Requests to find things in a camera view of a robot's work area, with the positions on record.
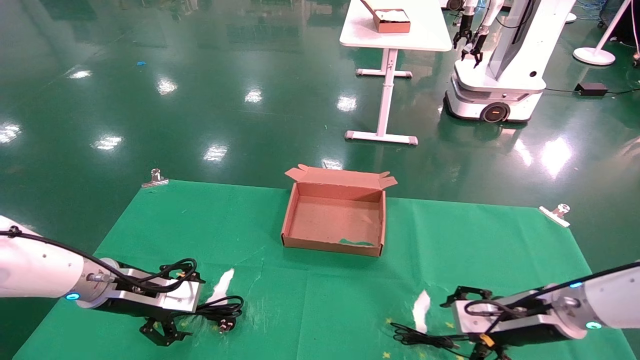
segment box on table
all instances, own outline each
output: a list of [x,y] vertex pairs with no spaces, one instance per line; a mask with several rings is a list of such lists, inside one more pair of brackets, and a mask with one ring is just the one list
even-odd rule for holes
[[[393,2],[384,0],[362,0],[364,6],[373,15],[373,23],[376,25],[378,33],[408,33],[411,30],[411,20],[406,16],[404,9],[392,7]],[[403,12],[407,21],[384,21],[380,19],[376,12]]]
[[380,256],[385,244],[386,192],[397,184],[373,174],[298,165],[282,226],[286,247]]

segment table foot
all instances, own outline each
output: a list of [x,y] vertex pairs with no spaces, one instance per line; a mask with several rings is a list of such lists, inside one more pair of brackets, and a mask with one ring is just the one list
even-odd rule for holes
[[[356,70],[356,75],[384,76],[385,72],[382,70],[358,69]],[[394,71],[394,76],[412,78],[413,74],[410,71]]]
[[345,139],[360,139],[360,140],[373,140],[379,142],[399,142],[399,143],[408,143],[410,145],[418,145],[418,138],[415,136],[404,136],[404,135],[391,135],[384,134],[382,136],[378,136],[376,133],[364,133],[362,131],[347,131],[344,134]]

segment metal clip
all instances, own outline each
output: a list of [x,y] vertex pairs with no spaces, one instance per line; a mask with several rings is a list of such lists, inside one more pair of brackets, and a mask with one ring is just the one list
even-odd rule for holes
[[569,213],[569,210],[571,210],[571,208],[569,208],[569,205],[560,204],[553,211],[547,210],[544,206],[540,206],[538,209],[542,211],[542,213],[545,214],[549,219],[557,222],[560,226],[569,227],[569,223],[564,219],[565,214]]
[[151,181],[142,184],[143,188],[150,188],[151,186],[158,186],[168,184],[169,179],[165,179],[160,175],[160,169],[155,168],[151,170]]

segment white tape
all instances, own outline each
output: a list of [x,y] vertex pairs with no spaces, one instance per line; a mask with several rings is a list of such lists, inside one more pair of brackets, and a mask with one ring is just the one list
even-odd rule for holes
[[[205,301],[205,303],[207,302],[212,302],[218,299],[222,299],[223,297],[227,296],[227,290],[229,289],[229,284],[231,283],[231,279],[234,276],[234,269],[232,268],[231,270],[229,270],[228,272],[225,272],[224,274],[222,274],[222,276],[220,277],[220,281],[218,281],[218,283],[213,287],[213,295],[211,295],[207,301]],[[221,301],[220,303],[218,303],[219,305],[224,305],[226,304],[227,301]]]
[[418,296],[418,300],[413,303],[413,321],[415,329],[419,332],[427,332],[427,311],[431,307],[431,298],[427,295],[427,291],[423,290]]

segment yellow sticker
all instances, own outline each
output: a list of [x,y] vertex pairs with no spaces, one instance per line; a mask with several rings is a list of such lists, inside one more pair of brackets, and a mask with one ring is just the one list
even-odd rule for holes
[[493,340],[487,334],[480,334],[480,338],[488,347],[493,347],[495,345],[495,342],[493,342]]

